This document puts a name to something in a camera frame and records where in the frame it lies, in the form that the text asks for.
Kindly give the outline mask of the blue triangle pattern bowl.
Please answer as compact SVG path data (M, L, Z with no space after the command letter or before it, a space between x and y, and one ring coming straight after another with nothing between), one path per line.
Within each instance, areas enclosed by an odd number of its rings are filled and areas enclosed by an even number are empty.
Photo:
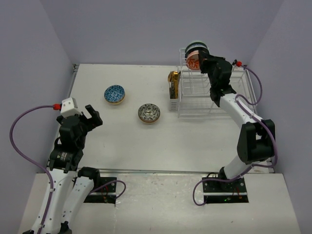
M125 97L125 90L120 85L109 86L104 92L105 100L110 102L117 102Z

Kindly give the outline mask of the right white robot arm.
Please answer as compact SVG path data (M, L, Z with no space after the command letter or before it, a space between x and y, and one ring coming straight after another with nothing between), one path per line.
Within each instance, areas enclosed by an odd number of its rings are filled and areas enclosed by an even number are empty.
M237 143L237 155L219 171L215 181L220 190L227 192L235 185L235 180L242 178L252 167L262 167L262 161L273 159L270 167L278 160L275 141L275 123L270 119L262 119L252 112L251 104L230 85L233 66L225 58L210 55L200 50L199 67L207 74L210 81L210 98L217 107L224 110L240 128Z

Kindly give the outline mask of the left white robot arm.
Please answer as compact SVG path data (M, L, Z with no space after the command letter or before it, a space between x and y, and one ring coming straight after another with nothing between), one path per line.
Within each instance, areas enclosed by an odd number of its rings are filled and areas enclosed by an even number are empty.
M83 157L88 132L103 124L99 112L91 105L83 113L65 116L66 105L57 117L59 137L47 164L50 174L43 204L29 234L70 234L72 224L90 192L101 187L99 170L91 167L78 168Z

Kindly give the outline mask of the dark rim bowl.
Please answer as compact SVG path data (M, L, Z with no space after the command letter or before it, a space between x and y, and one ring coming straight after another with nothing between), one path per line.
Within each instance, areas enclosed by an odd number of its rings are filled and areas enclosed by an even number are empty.
M139 107L138 117L142 118L160 118L160 108L152 103L146 103Z

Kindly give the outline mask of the pink rim bowl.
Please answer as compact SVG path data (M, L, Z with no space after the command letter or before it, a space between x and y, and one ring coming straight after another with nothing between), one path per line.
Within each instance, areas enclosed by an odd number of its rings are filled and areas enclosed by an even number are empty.
M187 56L186 65L190 70L200 70L198 55L199 51L195 50Z

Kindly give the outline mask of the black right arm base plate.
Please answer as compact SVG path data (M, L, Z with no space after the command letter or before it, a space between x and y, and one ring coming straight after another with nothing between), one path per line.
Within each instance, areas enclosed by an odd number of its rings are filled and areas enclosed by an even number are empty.
M206 181L202 183L206 204L248 203L244 178L231 183Z

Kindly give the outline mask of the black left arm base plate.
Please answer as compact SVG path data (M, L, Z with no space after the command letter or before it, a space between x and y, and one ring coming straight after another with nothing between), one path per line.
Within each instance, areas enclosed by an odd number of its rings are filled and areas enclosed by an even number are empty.
M107 177L107 176L101 177L97 188L116 179L117 179L116 177ZM112 182L106 185L105 187L102 187L101 189L97 190L96 192L88 195L85 198L84 203L115 204L117 196L116 188L117 188L116 183Z

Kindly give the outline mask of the teal rim back bowl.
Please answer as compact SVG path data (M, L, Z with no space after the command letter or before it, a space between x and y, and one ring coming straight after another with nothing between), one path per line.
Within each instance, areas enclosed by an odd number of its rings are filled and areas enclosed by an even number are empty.
M204 42L200 40L194 40L185 48L185 53L191 52L191 50L197 47L208 49L207 45Z

